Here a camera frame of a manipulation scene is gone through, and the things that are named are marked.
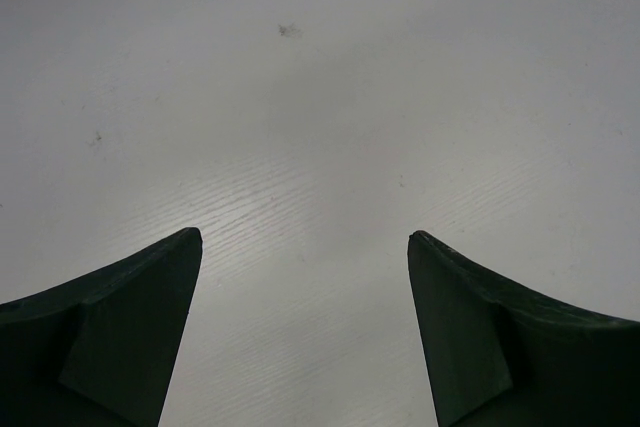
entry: white surface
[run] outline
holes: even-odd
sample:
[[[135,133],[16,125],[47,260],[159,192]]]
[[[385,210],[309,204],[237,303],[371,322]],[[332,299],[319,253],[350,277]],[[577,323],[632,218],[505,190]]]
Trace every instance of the white surface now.
[[[202,229],[163,426],[434,426],[419,228],[640,319],[640,0],[0,12],[0,301]]]

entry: white table surface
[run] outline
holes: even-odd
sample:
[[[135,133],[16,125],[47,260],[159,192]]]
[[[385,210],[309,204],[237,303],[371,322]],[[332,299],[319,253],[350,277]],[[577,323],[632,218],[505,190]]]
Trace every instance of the white table surface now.
[[[639,129],[640,0],[0,0],[0,301],[197,226],[163,426],[433,427],[409,234],[640,320]]]

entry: dirt spot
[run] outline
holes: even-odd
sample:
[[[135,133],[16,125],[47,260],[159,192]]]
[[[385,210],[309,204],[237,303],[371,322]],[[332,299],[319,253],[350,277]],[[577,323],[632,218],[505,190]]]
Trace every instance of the dirt spot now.
[[[278,31],[282,37],[287,37],[288,39],[299,39],[302,37],[302,30],[300,30],[296,24],[278,25]]]
[[[96,135],[93,137],[93,140],[89,142],[89,147],[93,149],[100,148],[100,144],[102,143],[102,134],[100,131],[96,130]]]

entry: wood grain texture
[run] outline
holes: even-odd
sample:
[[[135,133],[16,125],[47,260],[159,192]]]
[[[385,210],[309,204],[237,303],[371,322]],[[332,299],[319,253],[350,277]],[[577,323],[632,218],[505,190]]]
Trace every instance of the wood grain texture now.
[[[0,301],[202,230],[162,425],[435,425],[418,229],[640,319],[640,0],[0,9]]]

